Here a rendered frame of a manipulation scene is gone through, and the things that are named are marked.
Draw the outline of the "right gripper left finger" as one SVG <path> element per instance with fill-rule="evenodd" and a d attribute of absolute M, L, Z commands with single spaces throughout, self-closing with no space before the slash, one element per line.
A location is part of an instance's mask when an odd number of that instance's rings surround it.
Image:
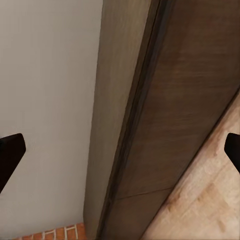
<path fill-rule="evenodd" d="M 26 153 L 22 133 L 0 138 L 0 193 Z"/>

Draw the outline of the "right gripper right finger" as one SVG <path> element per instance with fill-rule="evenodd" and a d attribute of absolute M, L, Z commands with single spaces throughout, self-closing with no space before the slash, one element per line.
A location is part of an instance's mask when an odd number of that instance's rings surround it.
<path fill-rule="evenodd" d="M 230 132 L 225 140 L 224 151 L 240 173 L 240 135 Z"/>

